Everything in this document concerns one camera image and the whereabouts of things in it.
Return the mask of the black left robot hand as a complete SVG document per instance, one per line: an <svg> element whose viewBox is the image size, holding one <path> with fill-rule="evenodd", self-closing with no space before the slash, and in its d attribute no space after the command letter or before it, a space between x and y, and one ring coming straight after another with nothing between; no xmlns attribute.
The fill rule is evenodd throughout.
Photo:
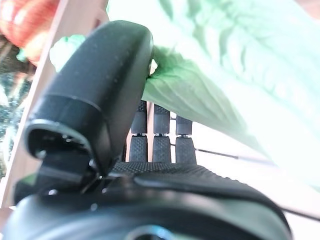
<svg viewBox="0 0 320 240"><path fill-rule="evenodd" d="M6 240L291 240L282 210L197 164L124 162L153 57L144 26L116 20L42 92L23 141L39 159L15 185Z"/></svg>

